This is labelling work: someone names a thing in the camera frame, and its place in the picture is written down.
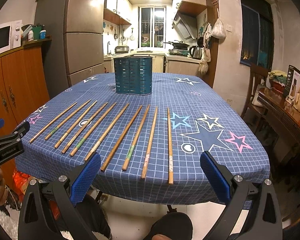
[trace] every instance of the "blue rubber pad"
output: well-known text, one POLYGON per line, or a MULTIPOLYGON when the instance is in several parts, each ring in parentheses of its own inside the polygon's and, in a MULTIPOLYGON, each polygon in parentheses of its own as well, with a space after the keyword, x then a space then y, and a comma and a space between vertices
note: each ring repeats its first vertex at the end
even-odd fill
POLYGON ((230 186, 226 179, 222 176, 218 167, 204 152, 200 156, 200 166, 210 182, 214 192, 216 193, 219 201, 227 205, 231 200, 230 186))
POLYGON ((101 158, 99 154, 95 154, 86 164, 80 175, 74 181, 71 187, 70 201, 75 206, 81 202, 86 195, 91 183, 96 178, 96 175, 101 167, 101 158))

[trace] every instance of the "chopstick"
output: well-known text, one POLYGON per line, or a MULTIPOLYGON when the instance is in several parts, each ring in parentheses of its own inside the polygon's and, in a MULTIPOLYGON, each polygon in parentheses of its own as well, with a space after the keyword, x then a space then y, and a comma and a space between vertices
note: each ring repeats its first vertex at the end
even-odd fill
POLYGON ((72 112, 71 115, 69 115, 66 119, 64 119, 56 128, 54 128, 44 139, 48 140, 58 129, 63 126, 72 116, 74 116, 77 112, 79 112, 87 103, 89 103, 91 99, 89 99, 87 102, 83 103, 81 106, 79 106, 74 112, 72 112))
POLYGON ((172 157, 172 135, 171 135, 171 121, 170 121, 170 110, 167 108, 168 113, 168 153, 169 153, 169 173, 168 183, 173 184, 173 157, 172 157))
POLYGON ((137 141, 138 141, 138 138, 139 138, 139 135, 140 135, 140 132, 141 132, 141 129, 143 127, 143 124, 145 123, 145 120, 146 120, 146 117, 147 117, 147 114, 148 114, 148 111, 149 111, 149 107, 150 105, 147 106, 146 108, 146 111, 142 117, 142 120, 140 122, 140 125, 139 125, 139 128, 136 132, 136 135, 134 136, 134 139, 131 143, 131 146, 129 147, 129 150, 128 150, 128 153, 127 153, 127 156, 126 156, 126 159, 124 161, 124 164, 122 165, 122 170, 123 171, 126 171, 127 168, 128 168, 128 165, 129 165, 129 162, 130 162, 130 159, 131 159, 131 156, 132 156, 132 153, 133 153, 133 150, 134 150, 134 147, 136 146, 137 144, 137 141))
POLYGON ((109 107, 105 111, 105 113, 98 119, 98 121, 90 128, 90 130, 83 136, 83 138, 77 143, 77 145, 74 147, 72 152, 70 153, 70 156, 73 157, 75 153, 79 150, 79 148, 82 146, 82 144, 86 141, 86 139, 90 136, 90 134, 94 131, 94 129, 101 123, 101 121, 106 117, 106 115, 111 111, 112 108, 114 108, 116 103, 114 103, 112 106, 109 107))
POLYGON ((114 120, 111 122, 111 124, 105 130, 105 132, 101 135, 101 137, 99 138, 99 140, 97 141, 97 143, 92 147, 92 149, 90 150, 90 152, 87 154, 87 156, 85 157, 84 161, 87 161, 89 159, 90 155, 98 149, 98 147, 102 143, 103 139, 107 136, 108 132, 112 129, 112 127, 117 122, 117 120, 120 118, 120 116, 123 114, 123 112, 127 109, 128 105, 129 105, 129 103, 127 103, 125 105, 125 107, 120 111, 120 113, 114 118, 114 120))
POLYGON ((128 125, 126 126, 126 128, 123 130, 122 134, 120 135, 117 143, 114 145, 114 147, 112 148, 111 152, 109 153, 106 161, 103 163, 102 167, 101 167, 101 171, 105 172, 106 168, 108 167, 113 155, 115 154, 115 152, 117 151, 117 149, 119 148, 120 143, 122 142, 123 138, 125 137, 125 135, 127 134, 129 128, 131 127, 131 125, 133 124, 134 120, 136 119, 136 117, 138 116, 140 110, 142 108, 142 105, 139 106, 139 108, 137 109, 136 113, 134 114, 134 116, 131 118, 130 122, 128 123, 128 125))
POLYGON ((67 109, 63 110, 60 114, 58 114, 51 122, 49 122, 45 127, 43 127, 32 139, 30 139, 29 143, 33 143, 35 139, 39 137, 40 134, 42 134, 50 125, 52 125, 60 116, 65 114, 70 108, 72 108, 74 105, 76 105, 77 102, 73 103, 71 106, 69 106, 67 109))
POLYGON ((149 142, 148 142, 148 148, 146 151, 146 158, 145 158, 145 162, 143 163, 143 169, 142 169, 142 173, 141 173, 142 179, 146 178, 146 174, 147 174, 147 170, 148 170, 148 163, 149 163, 151 146, 152 146, 152 141, 153 141, 153 136, 154 136, 155 122, 157 120, 157 113, 158 113, 158 107, 156 106, 155 111, 154 111, 153 121, 152 121, 152 127, 151 127, 149 142))
POLYGON ((90 118, 89 120, 82 126, 80 129, 75 133, 75 135, 71 138, 71 140, 66 144, 66 146, 62 149, 61 153, 65 154, 66 151, 69 149, 71 144, 75 141, 75 139, 79 136, 79 134, 87 127, 87 125, 96 117, 97 114, 101 112, 103 108, 108 104, 108 102, 104 103, 90 118))
POLYGON ((81 119, 87 114, 87 112, 90 111, 91 108, 93 108, 93 106, 97 103, 97 100, 94 101, 91 106, 89 106, 87 108, 86 111, 83 112, 82 115, 80 115, 80 117, 78 118, 77 121, 74 122, 74 124, 66 131, 66 133, 60 138, 60 140, 56 143, 56 145, 54 146, 55 149, 57 149, 60 144, 63 142, 63 140, 69 135, 69 133, 71 133, 71 131, 73 130, 74 127, 76 127, 76 125, 81 121, 81 119))

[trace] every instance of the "cabinet door handle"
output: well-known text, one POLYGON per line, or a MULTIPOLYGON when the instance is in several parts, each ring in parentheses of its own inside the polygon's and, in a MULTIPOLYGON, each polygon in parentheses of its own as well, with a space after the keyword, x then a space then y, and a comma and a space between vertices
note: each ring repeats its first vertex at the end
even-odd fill
POLYGON ((6 109, 6 112, 8 113, 9 112, 9 109, 8 109, 8 103, 7 103, 7 100, 4 98, 3 96, 3 92, 2 90, 0 90, 0 94, 1 94, 1 99, 2 99, 2 105, 4 106, 4 108, 6 109))
POLYGON ((17 106, 16 106, 16 99, 15 99, 15 97, 14 97, 14 94, 12 93, 12 88, 11 88, 10 85, 9 85, 9 92, 10 92, 10 98, 11 98, 11 101, 12 101, 13 106, 14 106, 14 107, 17 107, 17 106))

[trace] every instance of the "blue metal utensil holder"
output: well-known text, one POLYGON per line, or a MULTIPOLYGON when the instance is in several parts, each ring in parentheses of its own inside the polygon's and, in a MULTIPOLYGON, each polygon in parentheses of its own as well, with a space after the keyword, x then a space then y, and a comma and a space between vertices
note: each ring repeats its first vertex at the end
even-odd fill
POLYGON ((118 94, 152 93, 152 57, 115 58, 114 73, 118 94))

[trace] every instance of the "pink star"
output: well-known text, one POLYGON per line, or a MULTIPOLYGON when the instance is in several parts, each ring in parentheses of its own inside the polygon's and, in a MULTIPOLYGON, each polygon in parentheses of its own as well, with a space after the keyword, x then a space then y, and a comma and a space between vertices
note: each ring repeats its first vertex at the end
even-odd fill
POLYGON ((36 122, 38 119, 40 119, 40 118, 42 118, 42 116, 40 116, 40 114, 38 114, 38 115, 36 115, 35 117, 30 118, 30 122, 29 122, 29 123, 35 124, 35 122, 36 122))
POLYGON ((251 146, 248 145, 248 144, 244 141, 244 140, 246 139, 246 136, 245 136, 245 135, 244 135, 244 136, 238 137, 238 136, 236 136, 233 132, 230 132, 230 134, 231 134, 232 138, 225 139, 225 141, 235 144, 235 145, 237 146, 237 148, 238 148, 238 150, 239 150, 240 153, 242 153, 243 147, 246 147, 246 148, 252 150, 251 146), (237 143, 237 141, 238 141, 237 139, 242 139, 242 141, 239 142, 240 146, 239 146, 239 144, 237 143))

